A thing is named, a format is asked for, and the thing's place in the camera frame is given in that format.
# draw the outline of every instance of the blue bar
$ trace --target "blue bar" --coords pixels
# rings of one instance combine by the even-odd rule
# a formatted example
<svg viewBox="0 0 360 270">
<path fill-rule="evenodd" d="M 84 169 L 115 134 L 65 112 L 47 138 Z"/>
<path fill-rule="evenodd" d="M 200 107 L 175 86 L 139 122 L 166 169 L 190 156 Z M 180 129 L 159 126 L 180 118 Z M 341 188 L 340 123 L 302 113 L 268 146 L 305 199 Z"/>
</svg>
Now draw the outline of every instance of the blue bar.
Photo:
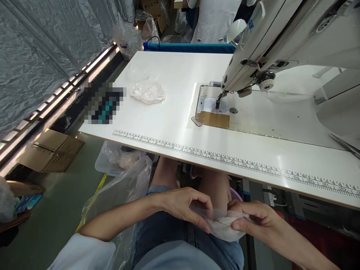
<svg viewBox="0 0 360 270">
<path fill-rule="evenodd" d="M 152 43 L 144 42 L 144 51 L 167 51 L 179 53 L 222 53 L 233 54 L 235 47 L 231 44 L 187 44 L 187 43 Z"/>
</svg>

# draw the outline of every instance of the green floor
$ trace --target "green floor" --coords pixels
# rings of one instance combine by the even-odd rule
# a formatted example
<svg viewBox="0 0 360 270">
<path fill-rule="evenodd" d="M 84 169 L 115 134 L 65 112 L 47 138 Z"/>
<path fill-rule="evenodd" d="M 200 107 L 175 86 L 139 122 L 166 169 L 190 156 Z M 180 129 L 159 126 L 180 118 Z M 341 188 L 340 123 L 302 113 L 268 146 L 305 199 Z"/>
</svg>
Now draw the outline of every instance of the green floor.
<svg viewBox="0 0 360 270">
<path fill-rule="evenodd" d="M 46 269 L 74 234 L 84 203 L 104 175 L 94 168 L 104 141 L 85 134 L 78 134 L 78 138 L 85 144 L 65 173 L 31 177 L 46 191 L 32 209 L 30 219 L 19 226 L 13 242 L 0 248 L 1 269 Z"/>
</svg>

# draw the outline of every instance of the pink object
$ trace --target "pink object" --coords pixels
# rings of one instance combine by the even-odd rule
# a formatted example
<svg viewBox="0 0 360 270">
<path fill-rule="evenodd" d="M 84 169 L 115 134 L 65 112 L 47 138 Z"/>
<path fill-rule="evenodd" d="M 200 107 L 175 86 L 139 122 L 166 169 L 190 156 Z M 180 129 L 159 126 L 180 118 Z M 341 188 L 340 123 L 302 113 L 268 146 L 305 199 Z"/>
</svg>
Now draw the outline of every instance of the pink object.
<svg viewBox="0 0 360 270">
<path fill-rule="evenodd" d="M 230 188 L 230 192 L 231 192 L 231 198 L 232 199 L 237 199 L 239 201 L 243 201 L 243 199 L 240 197 L 239 193 L 237 193 L 235 191 L 235 189 L 233 189 L 232 187 Z"/>
</svg>

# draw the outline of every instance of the lace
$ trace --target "lace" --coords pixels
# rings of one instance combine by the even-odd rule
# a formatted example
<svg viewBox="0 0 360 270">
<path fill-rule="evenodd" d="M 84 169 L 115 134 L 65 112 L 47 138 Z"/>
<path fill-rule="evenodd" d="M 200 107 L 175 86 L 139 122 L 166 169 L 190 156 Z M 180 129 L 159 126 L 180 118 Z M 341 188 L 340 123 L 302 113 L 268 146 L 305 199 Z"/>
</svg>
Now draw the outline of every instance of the lace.
<svg viewBox="0 0 360 270">
<path fill-rule="evenodd" d="M 146 104 L 158 103 L 166 98 L 166 93 L 161 85 L 149 80 L 136 83 L 130 88 L 128 94 Z"/>
</svg>

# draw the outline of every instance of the ruler scale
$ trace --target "ruler scale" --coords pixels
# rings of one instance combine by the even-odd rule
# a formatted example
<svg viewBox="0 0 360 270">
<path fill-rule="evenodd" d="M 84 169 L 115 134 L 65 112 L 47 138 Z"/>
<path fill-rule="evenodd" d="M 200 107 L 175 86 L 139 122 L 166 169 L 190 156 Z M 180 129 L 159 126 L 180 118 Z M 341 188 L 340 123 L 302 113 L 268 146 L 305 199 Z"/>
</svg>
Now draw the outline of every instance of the ruler scale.
<svg viewBox="0 0 360 270">
<path fill-rule="evenodd" d="M 257 163 L 254 161 L 245 160 L 240 157 L 223 155 L 220 153 L 215 153 L 195 147 L 189 147 L 186 145 L 177 144 L 170 141 L 143 136 L 136 133 L 126 132 L 123 130 L 115 129 L 112 135 L 116 137 L 129 139 L 132 141 L 137 141 L 147 145 L 157 146 L 170 151 L 183 153 L 190 156 L 195 156 L 198 158 L 215 161 L 222 164 L 227 164 L 229 166 L 233 166 L 236 168 L 250 170 L 253 172 L 257 172 L 269 176 L 275 176 L 278 178 L 286 179 L 287 181 L 292 181 L 303 185 L 312 186 L 315 188 L 331 191 L 334 193 L 343 194 L 349 197 L 360 198 L 360 187 L 351 184 L 346 184 L 344 182 L 333 181 L 331 179 L 325 179 L 315 175 L 308 175 L 302 172 L 280 169 L 263 163 Z"/>
</svg>

